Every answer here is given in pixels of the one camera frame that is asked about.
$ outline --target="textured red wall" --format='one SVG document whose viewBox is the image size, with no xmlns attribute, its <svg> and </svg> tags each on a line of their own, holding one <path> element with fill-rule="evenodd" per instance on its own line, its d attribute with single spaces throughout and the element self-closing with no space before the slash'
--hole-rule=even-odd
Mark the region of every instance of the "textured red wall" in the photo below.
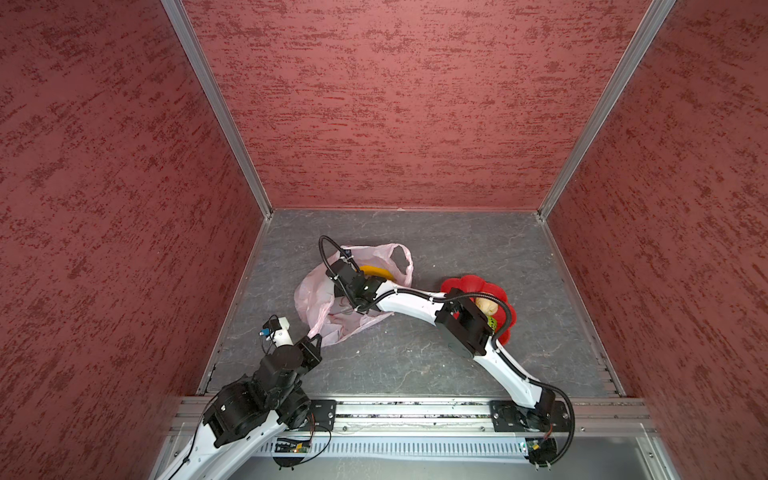
<svg viewBox="0 0 768 480">
<path fill-rule="evenodd" d="M 768 3 L 682 1 L 553 214 L 684 478 L 768 472 Z"/>
<path fill-rule="evenodd" d="M 648 0 L 186 0 L 276 207 L 535 210 Z"/>
<path fill-rule="evenodd" d="M 260 214 L 159 1 L 0 31 L 0 478 L 145 478 Z"/>
</svg>

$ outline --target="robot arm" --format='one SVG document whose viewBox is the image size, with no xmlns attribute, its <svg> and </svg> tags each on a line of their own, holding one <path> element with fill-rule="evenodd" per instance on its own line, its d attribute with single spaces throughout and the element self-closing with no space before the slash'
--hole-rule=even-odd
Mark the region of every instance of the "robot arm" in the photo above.
<svg viewBox="0 0 768 480">
<path fill-rule="evenodd" d="M 324 241 L 330 242 L 339 251 L 339 259 L 333 265 L 328 262 L 323 250 Z M 483 292 L 462 292 L 456 288 L 448 293 L 405 288 L 380 276 L 365 275 L 351 253 L 329 237 L 320 237 L 319 249 L 326 275 L 336 286 L 336 296 L 347 298 L 355 311 L 365 313 L 375 308 L 422 319 L 437 328 L 453 352 L 474 360 L 488 370 L 512 399 L 513 406 L 503 412 L 503 420 L 508 425 L 519 425 L 531 432 L 546 432 L 552 427 L 553 414 L 563 406 L 568 407 L 568 415 L 573 417 L 573 407 L 562 390 L 531 376 L 502 348 L 498 338 L 509 328 L 509 322 L 494 332 L 488 324 L 488 317 L 474 301 L 477 298 L 491 300 L 505 311 L 507 318 L 511 318 L 509 307 L 499 298 Z M 563 398 L 565 405 L 555 401 L 555 393 Z M 569 432 L 563 453 L 570 446 L 572 437 L 573 432 Z"/>
<path fill-rule="evenodd" d="M 435 325 L 435 320 L 440 313 L 442 304 L 435 303 L 434 300 L 427 300 L 420 296 L 411 295 L 408 293 L 398 293 L 403 291 L 410 291 L 410 289 L 404 286 L 399 286 L 396 283 L 387 280 L 381 284 L 376 291 L 376 296 L 381 296 L 387 292 L 394 292 L 377 303 L 379 309 L 383 312 L 397 312 L 403 313 L 408 316 L 413 316 L 418 319 L 422 319 L 425 322 Z M 422 292 L 426 296 L 433 299 L 445 298 L 445 294 Z M 460 349 L 454 345 L 458 342 L 456 338 L 452 338 L 453 335 L 446 328 L 440 326 L 440 333 L 444 338 L 448 340 L 449 347 L 455 352 L 458 349 L 459 355 L 467 356 L 468 349 Z M 475 354 L 472 355 L 472 360 L 476 361 L 483 366 L 488 372 L 493 375 L 499 383 L 509 393 L 512 400 L 519 406 L 529 409 L 535 408 L 536 404 L 541 399 L 541 387 L 533 385 L 529 382 L 529 379 L 536 380 L 536 378 L 530 375 L 513 359 L 504 348 L 498 344 L 498 340 L 493 340 L 490 336 L 487 338 L 484 345 L 484 355 Z M 508 366 L 511 363 L 515 368 L 521 372 L 525 377 L 515 374 Z"/>
<path fill-rule="evenodd" d="M 297 429 L 310 410 L 302 376 L 317 366 L 322 337 L 294 343 L 288 322 L 276 316 L 263 333 L 275 350 L 251 376 L 224 386 L 205 408 L 190 443 L 165 469 L 160 480 L 224 480 L 265 442 L 286 429 Z"/>
</svg>

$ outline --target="marble floor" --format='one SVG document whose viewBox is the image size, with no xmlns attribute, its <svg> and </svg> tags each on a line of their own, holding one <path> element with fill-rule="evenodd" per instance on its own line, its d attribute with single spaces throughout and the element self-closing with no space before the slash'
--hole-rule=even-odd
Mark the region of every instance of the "marble floor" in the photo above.
<svg viewBox="0 0 768 480">
<path fill-rule="evenodd" d="M 289 319 L 292 333 L 308 330 L 293 292 L 321 263 L 322 234 L 346 245 L 402 243 L 413 255 L 412 286 L 421 290 L 436 291 L 445 278 L 467 273 L 497 283 L 518 314 L 507 350 L 532 375 L 571 396 L 607 395 L 533 214 L 339 210 L 275 213 L 207 391 L 254 372 L 263 356 L 260 327 L 273 313 Z M 391 316 L 322 354 L 323 362 L 304 377 L 310 396 L 505 396 L 483 368 L 444 346 L 433 326 L 407 316 Z"/>
</svg>

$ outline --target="plastic bag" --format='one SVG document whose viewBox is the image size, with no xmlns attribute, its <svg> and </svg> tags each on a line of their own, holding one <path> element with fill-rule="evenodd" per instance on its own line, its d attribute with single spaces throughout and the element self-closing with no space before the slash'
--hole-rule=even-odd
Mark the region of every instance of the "plastic bag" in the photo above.
<svg viewBox="0 0 768 480">
<path fill-rule="evenodd" d="M 402 273 L 397 267 L 392 254 L 400 247 L 406 256 L 408 266 Z M 413 280 L 413 258 L 411 252 L 400 243 L 387 243 L 377 247 L 345 247 L 352 251 L 358 265 L 376 266 L 388 270 L 395 278 L 395 283 L 411 286 Z M 339 252 L 334 253 L 328 263 L 339 259 Z M 293 294 L 293 302 L 299 318 L 310 326 L 309 338 L 319 333 L 323 336 L 323 346 L 332 345 L 348 339 L 351 335 L 376 325 L 392 312 L 369 311 L 357 313 L 346 298 L 333 296 L 333 281 L 326 275 L 326 266 L 322 263 L 307 275 Z"/>
</svg>

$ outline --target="wire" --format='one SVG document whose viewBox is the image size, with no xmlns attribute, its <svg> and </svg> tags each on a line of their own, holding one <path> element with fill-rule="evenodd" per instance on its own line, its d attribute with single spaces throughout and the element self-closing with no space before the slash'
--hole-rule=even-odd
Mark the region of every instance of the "wire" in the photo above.
<svg viewBox="0 0 768 480">
<path fill-rule="evenodd" d="M 544 437 L 541 438 L 541 443 L 544 443 L 550 435 L 552 435 L 552 422 L 549 422 L 549 432 L 547 432 L 547 435 L 544 435 Z"/>
<path fill-rule="evenodd" d="M 497 298 L 496 296 L 491 295 L 490 293 L 484 293 L 484 292 L 460 293 L 458 295 L 453 295 L 453 296 L 437 297 L 437 296 L 428 295 L 428 294 L 423 293 L 423 292 L 419 292 L 418 290 L 397 289 L 397 291 L 390 290 L 389 292 L 382 293 L 381 295 L 379 295 L 375 299 L 373 299 L 373 301 L 371 303 L 369 303 L 368 305 L 366 305 L 364 308 L 369 309 L 372 306 L 376 305 L 378 302 L 384 300 L 387 296 L 395 295 L 397 293 L 406 293 L 408 295 L 418 296 L 418 297 L 423 298 L 425 300 L 431 300 L 431 301 L 433 301 L 435 303 L 447 303 L 447 302 L 451 302 L 453 300 L 458 300 L 458 299 L 461 299 L 461 298 L 469 298 L 469 297 L 471 297 L 471 298 L 486 298 L 488 300 L 491 300 L 492 302 L 497 303 L 504 310 L 504 313 L 507 315 L 507 319 L 508 319 L 508 321 L 504 322 L 504 325 L 501 327 L 501 329 L 499 329 L 498 332 L 496 332 L 491 337 L 493 345 L 496 348 L 497 352 L 500 352 L 501 348 L 503 348 L 502 345 L 498 342 L 498 338 L 502 334 L 504 334 L 504 332 L 506 332 L 509 329 L 509 326 L 511 324 L 513 324 L 516 321 L 516 319 L 517 319 L 516 315 L 513 316 L 512 312 L 514 310 L 511 310 L 507 306 L 506 302 L 501 301 L 499 298 Z M 513 372 L 515 372 L 515 374 L 517 374 L 521 379 L 526 380 L 526 381 L 532 383 L 533 385 L 536 385 L 536 386 L 541 387 L 543 389 L 551 390 L 551 391 L 559 394 L 563 398 L 563 400 L 565 401 L 565 405 L 568 408 L 568 414 L 571 416 L 571 425 L 570 425 L 570 428 L 568 430 L 568 437 L 565 439 L 565 444 L 563 445 L 563 448 L 560 451 L 558 451 L 558 454 L 554 457 L 554 460 L 549 462 L 549 465 L 554 464 L 556 461 L 560 460 L 560 458 L 563 458 L 563 455 L 565 455 L 566 451 L 571 447 L 571 443 L 573 443 L 573 439 L 574 439 L 574 434 L 576 433 L 574 406 L 571 403 L 571 400 L 568 398 L 568 395 L 566 395 L 565 392 L 563 392 L 558 387 L 550 385 L 548 383 L 539 382 L 538 380 L 532 379 L 528 375 L 525 375 L 505 355 L 500 354 L 499 357 L 501 357 L 501 359 L 504 361 L 504 363 Z M 548 466 L 548 465 L 546 463 L 541 463 L 541 464 L 539 464 L 539 466 L 544 467 L 544 466 Z"/>
<path fill-rule="evenodd" d="M 504 335 L 504 332 L 509 330 L 509 327 L 517 321 L 517 314 L 514 310 L 510 309 L 506 302 L 502 301 L 495 295 L 491 295 L 490 293 L 485 292 L 469 292 L 469 293 L 458 293 L 456 295 L 452 296 L 432 296 L 424 292 L 419 292 L 418 290 L 411 290 L 407 288 L 398 288 L 397 290 L 390 290 L 389 292 L 384 292 L 381 295 L 377 296 L 375 299 L 373 299 L 370 303 L 368 303 L 365 306 L 362 306 L 359 308 L 359 311 L 367 312 L 372 307 L 374 307 L 378 302 L 384 300 L 386 297 L 390 295 L 396 295 L 397 293 L 406 293 L 408 295 L 414 295 L 418 296 L 420 298 L 423 298 L 424 300 L 430 300 L 434 303 L 447 303 L 452 302 L 454 300 L 459 300 L 462 298 L 485 298 L 487 300 L 491 300 L 492 302 L 499 305 L 502 310 L 504 310 L 505 315 L 507 316 L 507 320 L 504 322 L 504 325 L 498 331 L 496 331 L 493 336 L 491 337 L 491 340 L 493 341 L 493 344 L 496 345 L 498 349 L 501 348 L 500 345 L 497 344 L 497 340 L 501 338 L 502 335 Z M 526 375 L 521 373 L 519 370 L 514 369 L 517 374 L 519 374 L 521 377 L 525 378 Z"/>
<path fill-rule="evenodd" d="M 333 241 L 333 239 L 331 237 L 328 237 L 327 235 L 320 235 L 320 239 L 317 240 L 317 247 L 320 250 L 320 256 L 323 258 L 323 264 L 326 266 L 326 269 L 328 272 L 333 273 L 333 270 L 331 270 L 331 265 L 330 263 L 328 263 L 328 258 L 326 257 L 326 251 L 323 248 L 323 242 L 326 242 L 326 241 L 329 242 L 331 245 L 333 245 L 339 251 L 339 258 L 341 257 L 346 258 L 352 264 L 352 267 L 355 269 L 356 272 L 360 271 L 360 267 L 357 266 L 357 263 L 352 258 L 352 256 L 351 255 L 347 256 L 344 249 L 340 247 L 338 243 Z M 355 306 L 355 300 L 353 299 L 352 294 L 349 293 L 349 291 L 346 289 L 346 286 L 344 286 L 344 283 L 336 282 L 335 280 L 334 280 L 334 283 L 339 286 L 341 291 L 344 293 L 344 296 L 346 297 L 346 299 L 349 300 L 349 304 L 352 306 Z"/>
<path fill-rule="evenodd" d="M 195 430 L 194 434 L 192 434 L 192 441 L 190 442 L 190 451 L 187 452 L 187 454 L 184 456 L 184 459 L 181 460 L 181 463 L 179 464 L 179 467 L 174 471 L 172 474 L 170 474 L 170 477 L 168 477 L 168 480 L 171 480 L 176 474 L 181 470 L 181 467 L 184 466 L 185 463 L 190 461 L 190 456 L 192 455 L 192 451 L 194 450 L 194 441 L 197 438 L 197 430 L 200 429 L 200 423 L 203 421 L 203 416 L 205 415 L 205 411 L 208 410 L 208 407 L 214 401 L 218 395 L 214 395 L 210 400 L 208 400 L 208 403 L 205 404 L 205 407 L 203 408 L 203 413 L 200 414 L 200 419 L 197 420 L 197 424 L 195 424 Z"/>
<path fill-rule="evenodd" d="M 312 417 L 312 419 L 310 420 L 310 422 L 311 422 L 310 423 L 310 445 L 312 445 L 312 439 L 315 438 L 315 426 L 316 426 L 316 423 L 315 423 L 315 414 L 314 413 L 310 413 L 310 416 Z"/>
<path fill-rule="evenodd" d="M 296 466 L 296 467 L 297 467 L 297 466 L 299 466 L 299 465 L 304 465 L 305 463 L 309 462 L 310 460 L 314 460 L 315 458 L 319 457 L 319 456 L 320 456 L 320 454 L 322 454 L 323 452 L 325 452 L 325 451 L 326 451 L 326 449 L 328 448 L 328 445 L 330 445 L 330 444 L 331 444 L 331 440 L 333 439 L 333 434 L 331 433 L 330 429 L 327 429 L 327 428 L 326 428 L 324 425 L 320 425 L 319 423 L 316 423 L 316 424 L 315 424 L 315 427 L 320 427 L 321 429 L 323 429 L 323 430 L 325 430 L 326 432 L 328 432 L 328 442 L 327 442 L 327 443 L 326 443 L 326 444 L 323 446 L 323 449 L 322 449 L 322 450 L 320 450 L 319 452 L 317 452 L 317 455 L 313 456 L 312 458 L 308 458 L 307 460 L 302 460 L 300 463 L 297 463 L 297 464 L 296 464 L 296 465 L 294 465 L 294 466 Z"/>
<path fill-rule="evenodd" d="M 528 379 L 530 383 L 533 383 L 536 386 L 540 386 L 543 389 L 550 389 L 554 391 L 555 393 L 559 394 L 565 401 L 565 406 L 568 408 L 568 414 L 571 416 L 571 426 L 568 429 L 568 437 L 565 439 L 565 444 L 563 444 L 563 448 L 558 450 L 558 454 L 554 457 L 554 459 L 547 463 L 539 463 L 538 466 L 540 467 L 548 467 L 549 465 L 553 465 L 556 463 L 557 460 L 560 460 L 563 458 L 563 455 L 568 451 L 568 449 L 571 447 L 571 443 L 574 441 L 574 434 L 576 433 L 576 417 L 574 416 L 574 406 L 571 403 L 571 399 L 568 398 L 567 395 L 565 395 L 565 392 L 560 390 L 558 387 L 554 385 L 549 385 L 548 383 L 539 382 L 538 380 L 533 380 L 531 378 Z"/>
<path fill-rule="evenodd" d="M 272 318 L 278 319 L 277 315 L 272 314 L 270 315 L 270 318 L 266 319 L 267 322 L 269 322 Z M 270 348 L 275 346 L 275 339 L 274 339 L 274 333 L 269 337 L 270 341 L 272 342 L 272 345 L 270 345 Z M 264 335 L 259 335 L 259 338 L 261 338 L 261 351 L 264 352 L 264 356 L 269 355 L 269 353 L 264 349 Z"/>
<path fill-rule="evenodd" d="M 320 237 L 320 239 L 318 240 L 318 247 L 320 249 L 320 255 L 323 257 L 323 263 L 325 264 L 325 266 L 328 269 L 328 271 L 332 272 L 331 267 L 328 264 L 328 259 L 326 258 L 325 250 L 323 249 L 323 241 L 326 241 L 326 240 L 328 242 L 330 242 L 339 251 L 339 255 L 343 255 L 344 257 L 346 257 L 352 263 L 352 265 L 355 268 L 355 271 L 357 271 L 357 272 L 360 271 L 360 268 L 358 268 L 357 263 L 355 263 L 355 260 L 353 260 L 352 257 L 348 257 L 346 255 L 346 253 L 343 251 L 343 249 L 339 246 L 338 243 L 334 242 L 330 237 L 328 237 L 326 235 L 322 235 Z M 344 287 L 344 284 L 341 283 L 341 282 L 334 282 L 334 283 L 341 288 L 342 292 L 344 292 L 344 296 L 346 296 L 346 298 L 349 300 L 349 303 L 351 305 L 355 305 L 355 302 L 354 302 L 352 296 L 349 295 L 349 292 L 347 292 L 346 288 Z M 359 311 L 359 312 L 367 312 L 368 310 L 373 308 L 377 303 L 379 303 L 380 301 L 384 300 L 386 297 L 391 296 L 391 295 L 396 295 L 398 293 L 405 293 L 405 294 L 408 294 L 408 295 L 417 296 L 419 298 L 423 298 L 424 300 L 429 300 L 429 301 L 434 302 L 434 303 L 447 303 L 447 302 L 452 302 L 454 300 L 459 300 L 459 299 L 462 299 L 462 298 L 473 298 L 473 299 L 474 298 L 485 298 L 487 300 L 491 300 L 492 302 L 496 303 L 497 305 L 499 305 L 502 308 L 502 310 L 504 310 L 504 313 L 507 316 L 507 319 L 504 322 L 504 325 L 502 325 L 502 327 L 491 336 L 491 341 L 493 342 L 493 346 L 495 347 L 495 351 L 497 353 L 501 352 L 501 350 L 503 348 L 501 343 L 498 342 L 498 339 L 500 339 L 502 337 L 502 335 L 504 335 L 504 333 L 506 333 L 506 331 L 509 330 L 509 327 L 512 326 L 512 324 L 517 321 L 517 314 L 516 314 L 516 312 L 514 310 L 512 310 L 511 308 L 509 308 L 509 306 L 507 305 L 506 302 L 503 302 L 501 299 L 499 299 L 495 295 L 491 295 L 490 293 L 485 293 L 485 292 L 459 293 L 459 294 L 452 295 L 452 296 L 447 296 L 447 295 L 446 296 L 431 296 L 431 295 L 429 295 L 427 293 L 419 292 L 418 290 L 400 289 L 400 288 L 398 288 L 397 290 L 390 290 L 389 292 L 382 293 L 381 295 L 377 296 L 375 299 L 371 300 L 371 302 L 368 303 L 367 305 L 360 306 L 359 308 L 355 308 L 355 310 Z M 543 389 L 549 389 L 549 390 L 559 394 L 563 398 L 563 400 L 565 401 L 565 405 L 568 408 L 568 414 L 571 416 L 571 425 L 570 425 L 570 428 L 568 430 L 568 437 L 565 439 L 565 444 L 563 445 L 563 448 L 560 451 L 558 451 L 558 454 L 554 457 L 554 460 L 549 462 L 549 464 L 544 463 L 544 464 L 539 464 L 539 466 L 548 466 L 548 465 L 554 464 L 556 461 L 560 460 L 560 458 L 562 458 L 563 455 L 565 455 L 566 451 L 571 447 L 571 443 L 573 443 L 574 434 L 576 432 L 576 422 L 575 422 L 575 415 L 574 415 L 574 406 L 571 403 L 571 399 L 569 399 L 568 395 L 566 395 L 565 392 L 563 392 L 558 387 L 553 386 L 553 385 L 549 385 L 548 383 L 539 382 L 538 380 L 532 379 L 528 375 L 524 374 L 523 372 L 520 371 L 520 369 L 518 369 L 515 366 L 514 363 L 509 361 L 509 359 L 505 355 L 501 355 L 500 354 L 499 357 L 501 357 L 501 359 L 504 361 L 504 363 L 513 372 L 515 372 L 515 374 L 517 374 L 517 376 L 519 376 L 521 379 L 526 380 L 526 381 L 530 382 L 531 384 L 536 385 L 538 387 L 541 387 Z"/>
</svg>

